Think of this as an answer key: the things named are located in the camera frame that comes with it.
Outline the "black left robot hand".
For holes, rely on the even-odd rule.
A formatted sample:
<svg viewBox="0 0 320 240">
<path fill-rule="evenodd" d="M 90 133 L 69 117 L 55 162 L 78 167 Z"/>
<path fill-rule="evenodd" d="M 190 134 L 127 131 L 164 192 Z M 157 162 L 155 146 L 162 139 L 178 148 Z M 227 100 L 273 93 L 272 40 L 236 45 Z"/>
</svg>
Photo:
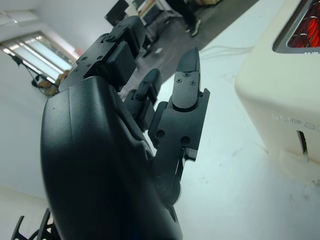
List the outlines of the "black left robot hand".
<svg viewBox="0 0 320 240">
<path fill-rule="evenodd" d="M 145 41 L 138 16 L 101 35 L 47 100 L 40 160 L 61 240 L 181 240 L 174 205 L 186 161 L 195 161 L 210 92 L 199 51 L 180 59 L 168 101 L 158 69 L 125 100 L 119 92 Z"/>
</svg>

